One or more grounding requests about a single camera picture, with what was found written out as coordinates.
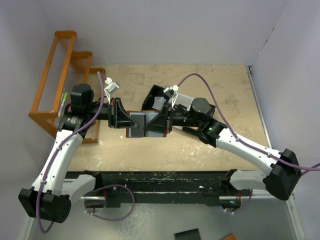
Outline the brown leather card holder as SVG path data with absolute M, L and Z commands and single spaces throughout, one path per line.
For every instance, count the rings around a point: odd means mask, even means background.
M 165 138 L 167 136 L 166 133 L 144 129 L 160 113 L 159 110 L 127 111 L 127 113 L 137 124 L 137 127 L 127 128 L 126 138 Z

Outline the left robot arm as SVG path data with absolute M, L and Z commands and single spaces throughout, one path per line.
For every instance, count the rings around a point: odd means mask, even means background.
M 64 182 L 74 154 L 95 121 L 108 121 L 115 129 L 137 126 L 119 97 L 107 103 L 103 96 L 98 101 L 93 98 L 94 92 L 87 83 L 72 88 L 70 103 L 59 120 L 55 143 L 43 169 L 31 187 L 23 188 L 18 195 L 27 215 L 38 222 L 63 223 L 73 202 L 87 193 L 98 196 L 106 190 L 101 173 L 94 171 L 85 170 L 74 181 Z

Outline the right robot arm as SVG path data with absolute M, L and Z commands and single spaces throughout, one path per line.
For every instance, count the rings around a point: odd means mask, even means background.
M 286 201 L 302 176 L 292 150 L 271 149 L 232 132 L 230 127 L 213 117 L 216 107 L 203 97 L 183 97 L 181 103 L 171 106 L 168 97 L 148 96 L 141 108 L 158 110 L 160 114 L 145 126 L 146 130 L 168 133 L 173 126 L 182 127 L 204 144 L 228 151 L 258 168 L 254 171 L 230 170 L 222 183 L 222 190 L 228 196 L 239 190 L 266 190 Z

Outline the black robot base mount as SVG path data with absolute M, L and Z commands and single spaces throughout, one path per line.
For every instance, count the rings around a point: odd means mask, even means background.
M 250 190 L 236 190 L 229 171 L 101 171 L 96 174 L 97 192 L 85 200 L 97 200 L 108 208 L 124 203 L 202 204 L 239 208 Z

